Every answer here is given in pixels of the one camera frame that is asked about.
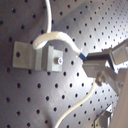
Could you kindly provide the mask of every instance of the metal bracket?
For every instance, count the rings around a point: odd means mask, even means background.
[[[34,50],[31,44],[16,41],[13,51],[13,67],[48,72],[62,71],[63,52],[53,46]]]
[[[109,128],[112,117],[112,105],[109,105],[106,110],[95,120],[94,128]]]

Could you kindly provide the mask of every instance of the perforated panel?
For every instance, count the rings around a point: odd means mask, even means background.
[[[69,34],[87,55],[114,47],[128,37],[126,0],[51,0],[53,30]],[[64,52],[61,73],[12,67],[14,41],[32,44],[46,32],[44,0],[0,1],[0,127],[53,128],[59,117],[90,90],[92,79],[82,61],[60,41],[50,41]],[[70,113],[60,128],[91,128],[94,119],[117,95],[109,85],[96,87],[91,98]]]

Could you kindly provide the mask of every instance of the wire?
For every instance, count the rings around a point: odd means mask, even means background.
[[[45,0],[45,1],[46,1],[46,6],[47,6],[47,13],[48,13],[47,33],[38,36],[34,40],[33,48],[37,50],[37,49],[43,48],[47,44],[47,41],[61,40],[69,44],[72,50],[76,53],[76,55],[79,56],[81,52],[78,49],[78,47],[75,45],[75,43],[72,41],[70,36],[68,36],[64,32],[51,32],[51,20],[52,20],[51,6],[50,6],[49,0]]]
[[[50,41],[50,40],[64,41],[72,48],[72,50],[76,53],[76,55],[79,56],[81,53],[78,47],[72,41],[70,36],[68,36],[64,32],[58,32],[58,31],[54,31],[38,36],[33,42],[33,48],[40,49],[45,46],[45,41]]]
[[[52,13],[51,13],[51,6],[50,1],[45,0],[46,7],[47,7],[47,14],[48,14],[48,25],[47,25],[47,33],[50,33],[52,30]],[[44,47],[47,44],[48,40],[41,42],[41,46]]]
[[[46,1],[46,6],[47,6],[47,14],[48,14],[48,26],[47,26],[47,33],[51,32],[52,29],[52,13],[51,13],[51,6],[49,0]]]
[[[76,109],[77,107],[79,107],[81,104],[83,104],[85,101],[87,101],[87,100],[91,97],[91,95],[92,95],[92,93],[93,93],[93,91],[94,91],[94,89],[95,89],[95,86],[96,86],[96,83],[95,83],[95,81],[94,81],[94,82],[93,82],[93,85],[92,85],[92,88],[91,88],[90,92],[88,93],[88,95],[85,96],[81,101],[79,101],[78,103],[76,103],[74,106],[72,106],[71,108],[69,108],[69,109],[59,118],[59,120],[57,121],[57,123],[56,123],[56,125],[55,125],[54,128],[58,128],[59,125],[60,125],[60,123],[61,123],[61,121],[62,121],[69,113],[71,113],[74,109]]]

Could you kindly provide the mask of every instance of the cable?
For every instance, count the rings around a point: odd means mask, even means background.
[[[47,14],[48,14],[48,26],[47,26],[47,33],[51,32],[52,29],[52,13],[51,13],[51,6],[49,0],[46,1],[46,6],[47,6]]]
[[[78,103],[76,103],[74,106],[72,106],[71,108],[69,108],[69,109],[59,118],[59,120],[57,121],[57,123],[56,123],[56,125],[55,125],[54,128],[58,128],[59,125],[60,125],[60,123],[61,123],[61,121],[62,121],[69,113],[71,113],[74,109],[76,109],[77,107],[79,107],[81,104],[83,104],[85,101],[87,101],[87,100],[91,97],[91,95],[92,95],[92,93],[93,93],[93,91],[94,91],[94,89],[95,89],[95,86],[96,86],[96,83],[95,83],[95,81],[94,81],[94,82],[93,82],[93,85],[92,85],[92,88],[91,88],[90,92],[88,93],[88,95],[85,96],[81,101],[79,101]]]
[[[75,45],[75,43],[72,41],[70,36],[68,36],[64,32],[51,32],[51,20],[52,20],[51,6],[50,6],[49,0],[45,0],[45,1],[46,1],[46,6],[47,6],[47,13],[48,13],[47,33],[38,36],[34,40],[33,48],[37,50],[37,49],[43,48],[47,44],[47,41],[61,40],[69,44],[69,46],[72,48],[75,54],[78,55],[83,61],[86,60],[86,57],[80,52],[80,50]]]
[[[64,41],[72,48],[72,50],[76,53],[76,55],[79,56],[81,53],[78,47],[72,41],[70,36],[68,36],[64,32],[58,32],[58,31],[50,32],[50,33],[46,33],[46,34],[38,36],[33,42],[33,48],[40,49],[45,46],[45,41],[50,41],[50,40]]]

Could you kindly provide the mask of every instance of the pegboard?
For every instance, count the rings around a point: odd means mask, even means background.
[[[50,0],[52,30],[71,36],[81,51],[102,51],[128,37],[127,0]],[[64,52],[61,73],[12,67],[15,41],[33,43],[46,32],[44,0],[0,1],[0,127],[53,128],[59,117],[88,94],[92,79],[82,61],[61,41],[50,41]],[[70,113],[60,128],[93,128],[94,120],[118,96],[109,85],[96,87],[91,98]]]

